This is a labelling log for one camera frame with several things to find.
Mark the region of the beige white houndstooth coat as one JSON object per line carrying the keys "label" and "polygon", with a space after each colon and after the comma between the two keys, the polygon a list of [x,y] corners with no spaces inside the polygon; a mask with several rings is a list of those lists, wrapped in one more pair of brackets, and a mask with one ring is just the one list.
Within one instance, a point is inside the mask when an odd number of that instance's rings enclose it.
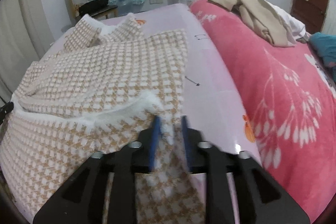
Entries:
{"label": "beige white houndstooth coat", "polygon": [[201,223],[181,160],[185,30],[153,35],[129,14],[106,36],[81,20],[63,49],[27,69],[1,127],[1,170],[28,219],[95,151],[116,152],[161,118],[154,171],[136,176],[139,223]]}

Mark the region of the pink bed sheet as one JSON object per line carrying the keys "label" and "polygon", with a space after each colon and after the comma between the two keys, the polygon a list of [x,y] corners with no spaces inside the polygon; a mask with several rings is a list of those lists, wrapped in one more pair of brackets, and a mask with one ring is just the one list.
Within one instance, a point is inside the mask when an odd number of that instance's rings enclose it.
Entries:
{"label": "pink bed sheet", "polygon": [[259,161],[257,145],[245,135],[246,114],[236,85],[213,41],[183,4],[135,15],[143,33],[183,28],[188,37],[183,114],[207,140],[229,153],[249,151]]}

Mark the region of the pink floral blanket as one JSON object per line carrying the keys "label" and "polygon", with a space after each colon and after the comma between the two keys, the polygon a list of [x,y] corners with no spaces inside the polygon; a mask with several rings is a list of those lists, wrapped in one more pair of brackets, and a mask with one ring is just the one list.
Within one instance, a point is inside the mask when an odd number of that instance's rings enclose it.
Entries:
{"label": "pink floral blanket", "polygon": [[306,44],[273,47],[208,0],[190,9],[233,78],[262,166],[316,221],[335,195],[335,88]]}

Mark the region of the black item on chair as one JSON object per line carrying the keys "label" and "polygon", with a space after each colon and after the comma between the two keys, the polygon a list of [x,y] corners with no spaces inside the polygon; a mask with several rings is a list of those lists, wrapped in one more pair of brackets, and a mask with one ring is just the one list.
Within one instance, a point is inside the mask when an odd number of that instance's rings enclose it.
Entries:
{"label": "black item on chair", "polygon": [[109,0],[93,0],[79,7],[79,15],[94,14],[108,6]]}

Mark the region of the teal blue garment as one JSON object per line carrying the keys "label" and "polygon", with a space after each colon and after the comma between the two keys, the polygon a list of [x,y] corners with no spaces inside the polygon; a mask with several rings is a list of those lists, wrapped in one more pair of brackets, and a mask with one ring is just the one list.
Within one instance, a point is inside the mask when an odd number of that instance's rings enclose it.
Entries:
{"label": "teal blue garment", "polygon": [[309,43],[322,59],[325,67],[329,71],[335,81],[335,63],[336,63],[336,38],[335,35],[327,35],[316,32],[309,38]]}

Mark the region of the white garment on bed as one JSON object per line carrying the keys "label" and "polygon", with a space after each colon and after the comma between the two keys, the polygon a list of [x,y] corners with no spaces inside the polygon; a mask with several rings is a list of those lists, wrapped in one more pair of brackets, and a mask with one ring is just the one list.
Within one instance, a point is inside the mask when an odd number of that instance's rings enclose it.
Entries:
{"label": "white garment on bed", "polygon": [[287,30],[287,37],[288,40],[295,44],[294,41],[298,41],[300,43],[307,43],[310,37],[310,33],[306,30],[306,25],[299,21],[298,19],[294,18],[290,14],[288,14],[285,10],[282,8],[273,5],[272,3],[266,1],[278,14],[278,16],[281,18],[282,22],[284,23],[284,26]]}

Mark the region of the beige garment on bed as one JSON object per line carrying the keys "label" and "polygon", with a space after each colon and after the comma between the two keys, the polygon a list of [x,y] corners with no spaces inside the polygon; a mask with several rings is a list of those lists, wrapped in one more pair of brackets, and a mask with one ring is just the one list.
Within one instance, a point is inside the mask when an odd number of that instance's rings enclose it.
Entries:
{"label": "beige garment on bed", "polygon": [[227,11],[237,11],[243,23],[274,47],[293,47],[289,27],[265,0],[208,0]]}

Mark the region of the wall power socket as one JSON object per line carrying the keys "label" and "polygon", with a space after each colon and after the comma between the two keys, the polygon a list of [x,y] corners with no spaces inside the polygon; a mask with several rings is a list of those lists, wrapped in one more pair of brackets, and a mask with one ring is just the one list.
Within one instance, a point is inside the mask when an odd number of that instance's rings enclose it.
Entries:
{"label": "wall power socket", "polygon": [[149,0],[150,5],[163,4],[164,0]]}

